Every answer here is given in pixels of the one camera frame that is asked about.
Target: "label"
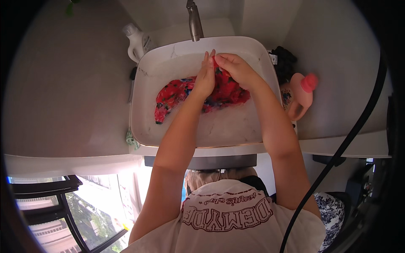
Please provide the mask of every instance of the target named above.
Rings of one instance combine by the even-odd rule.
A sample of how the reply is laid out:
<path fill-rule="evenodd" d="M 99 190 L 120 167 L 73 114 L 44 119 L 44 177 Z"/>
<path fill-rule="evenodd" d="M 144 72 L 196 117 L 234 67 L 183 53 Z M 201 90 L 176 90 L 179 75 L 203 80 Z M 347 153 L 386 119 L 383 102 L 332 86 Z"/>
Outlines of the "label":
<path fill-rule="evenodd" d="M 142 38 L 142 45 L 144 53 L 151 51 L 152 49 L 156 48 L 155 44 L 152 42 L 149 35 L 146 35 Z"/>
<path fill-rule="evenodd" d="M 277 55 L 272 55 L 269 53 L 270 59 L 273 62 L 273 65 L 277 65 Z"/>
<path fill-rule="evenodd" d="M 280 92 L 281 92 L 281 100 L 283 102 L 283 108 L 286 111 L 288 110 L 288 106 L 292 102 L 293 93 L 288 88 L 281 89 Z"/>

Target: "hand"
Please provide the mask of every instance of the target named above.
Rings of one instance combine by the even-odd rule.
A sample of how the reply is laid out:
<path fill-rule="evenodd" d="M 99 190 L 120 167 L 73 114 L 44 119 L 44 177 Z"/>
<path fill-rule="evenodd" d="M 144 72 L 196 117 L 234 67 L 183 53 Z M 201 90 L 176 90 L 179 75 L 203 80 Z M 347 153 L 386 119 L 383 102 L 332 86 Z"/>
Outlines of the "hand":
<path fill-rule="evenodd" d="M 196 84 L 191 91 L 192 94 L 197 94 L 204 100 L 211 95 L 215 87 L 214 61 L 212 59 L 214 55 L 215 49 L 209 56 L 208 52 L 205 52 L 204 60 L 201 62 L 201 70 L 197 74 Z"/>
<path fill-rule="evenodd" d="M 219 53 L 215 56 L 215 61 L 218 66 L 229 72 L 232 78 L 239 83 L 243 89 L 251 89 L 255 83 L 255 78 L 259 74 L 252 69 L 252 67 L 245 62 L 239 55 L 232 53 Z"/>

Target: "pink bottle cap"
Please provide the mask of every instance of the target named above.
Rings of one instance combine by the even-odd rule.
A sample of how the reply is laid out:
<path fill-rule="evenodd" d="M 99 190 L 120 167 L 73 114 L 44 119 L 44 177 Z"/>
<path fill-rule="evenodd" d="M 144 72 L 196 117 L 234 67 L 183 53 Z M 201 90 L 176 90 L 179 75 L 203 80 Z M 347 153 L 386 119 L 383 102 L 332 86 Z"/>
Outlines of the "pink bottle cap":
<path fill-rule="evenodd" d="M 301 80 L 301 87 L 307 93 L 311 93 L 318 85 L 318 78 L 316 75 L 309 73 L 304 79 Z"/>

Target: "white t-shirt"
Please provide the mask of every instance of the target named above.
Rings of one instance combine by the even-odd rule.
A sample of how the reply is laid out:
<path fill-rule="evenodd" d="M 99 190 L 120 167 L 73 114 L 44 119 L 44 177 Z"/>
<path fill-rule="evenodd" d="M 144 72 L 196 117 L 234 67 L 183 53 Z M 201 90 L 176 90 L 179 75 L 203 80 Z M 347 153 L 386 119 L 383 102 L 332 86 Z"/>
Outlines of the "white t-shirt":
<path fill-rule="evenodd" d="M 279 252 L 294 211 L 272 203 L 263 191 L 223 179 L 192 192 L 174 219 L 133 242 L 129 252 Z M 288 253 L 316 253 L 325 226 L 302 210 L 288 237 Z"/>

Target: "black cable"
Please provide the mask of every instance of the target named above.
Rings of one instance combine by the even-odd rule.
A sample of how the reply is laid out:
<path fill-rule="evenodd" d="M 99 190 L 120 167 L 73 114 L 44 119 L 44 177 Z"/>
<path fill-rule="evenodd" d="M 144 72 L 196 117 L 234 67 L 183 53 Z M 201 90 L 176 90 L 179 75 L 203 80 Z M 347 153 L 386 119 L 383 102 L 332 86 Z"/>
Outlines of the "black cable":
<path fill-rule="evenodd" d="M 328 174 L 328 172 L 333 167 L 333 165 L 335 164 L 337 159 L 343 154 L 343 152 L 346 150 L 346 148 L 349 146 L 349 144 L 352 142 L 352 140 L 356 137 L 356 135 L 358 134 L 360 129 L 363 127 L 364 123 L 366 123 L 367 119 L 369 118 L 369 116 L 370 116 L 371 112 L 373 111 L 375 104 L 377 103 L 378 98 L 381 94 L 381 90 L 384 85 L 386 73 L 387 73 L 387 66 L 383 60 L 383 53 L 380 51 L 380 61 L 379 61 L 377 78 L 375 80 L 374 89 L 373 89 L 373 92 L 371 93 L 371 96 L 366 105 L 366 108 L 364 108 L 363 113 L 361 114 L 360 118 L 357 120 L 356 124 L 354 124 L 354 127 L 352 128 L 352 130 L 350 130 L 350 132 L 346 136 L 345 140 L 342 142 L 340 147 L 337 149 L 336 153 L 332 156 L 332 159 L 325 166 L 325 168 L 323 169 L 321 174 L 315 180 L 315 182 L 313 183 L 311 188 L 308 190 L 307 194 L 305 194 L 301 203 L 298 205 L 297 209 L 295 210 L 294 215 L 292 216 L 291 221 L 288 224 L 286 233 L 284 234 L 283 242 L 281 243 L 281 247 L 280 247 L 280 253 L 284 252 L 284 249 L 287 244 L 287 239 L 291 232 L 292 226 L 294 225 L 294 222 L 297 219 L 298 214 L 304 207 L 305 203 L 312 196 L 312 194 L 314 193 L 316 188 L 319 186 L 319 184 L 322 182 L 322 180 Z"/>

